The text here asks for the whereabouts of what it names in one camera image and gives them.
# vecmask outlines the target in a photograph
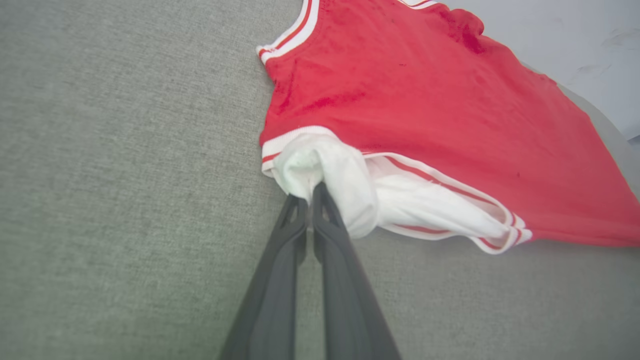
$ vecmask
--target clothing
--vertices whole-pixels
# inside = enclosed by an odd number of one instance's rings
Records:
[[[306,0],[258,48],[275,83],[263,172],[307,200],[324,179],[354,237],[640,245],[640,204],[588,116],[483,29],[434,1]]]

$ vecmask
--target white trim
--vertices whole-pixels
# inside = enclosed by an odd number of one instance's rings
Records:
[[[273,173],[271,170],[275,166],[273,161],[273,159],[275,159],[275,156],[280,154],[289,142],[291,142],[292,140],[294,140],[295,138],[303,134],[328,135],[328,136],[331,136],[332,138],[336,138],[339,140],[339,138],[335,135],[333,131],[323,126],[306,126],[306,127],[301,127],[301,128],[289,131],[286,134],[280,135],[274,139],[266,141],[262,146],[262,158],[264,159],[267,157],[273,157],[262,163],[262,172],[269,177],[273,177]],[[512,213],[510,210],[508,210],[498,200],[494,199],[493,197],[489,196],[484,192],[481,192],[465,183],[457,181],[441,173],[437,169],[432,168],[426,165],[425,163],[422,163],[417,160],[413,160],[411,158],[407,158],[406,156],[396,154],[394,152],[370,152],[367,154],[363,154],[362,156],[364,157],[365,160],[379,158],[379,157],[386,157],[387,161],[389,162],[390,160],[388,159],[392,158],[393,160],[397,161],[402,165],[414,168],[420,172],[425,173],[426,175],[433,177],[434,179],[436,179],[438,182],[442,184],[452,186],[463,192],[469,193],[475,197],[483,199],[488,204],[487,209],[485,209],[485,211],[489,214],[492,211],[488,211],[488,208],[491,205],[495,206],[495,210],[497,212],[494,214],[497,214],[499,216],[492,215],[492,217],[498,220],[503,225],[505,225],[509,229],[508,233],[506,233],[504,236],[501,236],[500,238],[485,238],[486,242],[490,243],[493,246],[487,245],[485,241],[475,236],[466,236],[467,238],[470,238],[483,251],[489,254],[501,254],[504,251],[508,250],[509,248],[519,243],[523,243],[531,240],[533,236],[532,232],[525,228],[526,224],[524,220],[522,220],[522,218],[520,218],[518,215]],[[400,172],[407,171],[397,167],[397,165],[394,165],[394,166]],[[469,197],[468,195],[465,195],[462,193],[457,193],[457,194],[467,200],[472,200],[472,202],[480,202],[480,200]],[[442,240],[458,234],[452,231],[446,231],[444,233],[439,233],[439,234],[425,233],[423,231],[408,229],[406,227],[395,225],[395,224],[385,224],[385,225],[380,225],[380,227],[397,234],[411,236],[413,238],[418,238],[423,240]]]
[[[420,9],[424,9],[424,8],[428,8],[431,5],[436,5],[438,2],[437,1],[427,1],[424,4],[420,4],[421,2],[423,2],[423,0],[398,0],[400,3],[403,3],[404,5],[406,5],[408,8],[411,8],[413,10],[420,10]]]
[[[324,126],[299,127],[295,130],[289,131],[286,134],[282,134],[276,138],[264,142],[264,145],[262,146],[262,158],[264,159],[267,156],[280,154],[282,150],[284,150],[284,147],[287,146],[287,144],[291,140],[302,134],[329,135],[331,137],[338,138],[338,136],[336,136],[333,131],[327,129]]]
[[[296,19],[296,22],[294,22],[293,25],[289,29],[287,29],[287,31],[282,33],[282,35],[280,35],[280,37],[278,37],[272,44],[256,47],[255,51],[256,53],[258,53],[258,56],[260,56],[260,52],[262,50],[265,50],[265,52],[260,57],[262,63],[266,64],[267,60],[269,60],[270,58],[275,58],[277,56],[282,56],[288,53],[289,51],[304,43],[304,41],[309,38],[311,32],[313,32],[314,28],[316,27],[320,1],[321,0],[303,0],[302,9],[300,10],[300,15]],[[303,24],[309,6],[309,17]],[[295,33],[300,26],[302,26],[300,32],[286,41],[286,43],[282,44],[282,42],[291,34]]]

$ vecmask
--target stain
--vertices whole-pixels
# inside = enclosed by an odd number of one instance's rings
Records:
[[[569,79],[569,82],[567,82],[567,85],[573,85],[576,82],[578,82],[578,80],[584,79],[584,78],[597,79],[600,76],[602,76],[602,74],[607,72],[607,70],[609,70],[609,68],[611,68],[611,64],[609,64],[609,65],[585,65],[585,66],[579,67],[575,71],[573,76]]]
[[[640,29],[633,28],[626,31],[615,29],[609,33],[607,40],[604,40],[600,46],[609,49],[624,47],[628,50],[638,50],[640,47]]]

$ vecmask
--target white wall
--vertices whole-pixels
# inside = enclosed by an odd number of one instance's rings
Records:
[[[628,139],[640,135],[640,0],[441,0],[585,97]]]

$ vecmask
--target white fabric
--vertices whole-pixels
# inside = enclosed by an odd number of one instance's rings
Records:
[[[273,160],[282,190],[311,201],[327,185],[352,238],[377,225],[421,226],[473,238],[503,238],[510,228],[461,195],[393,166],[383,156],[367,159],[334,136],[304,134]]]

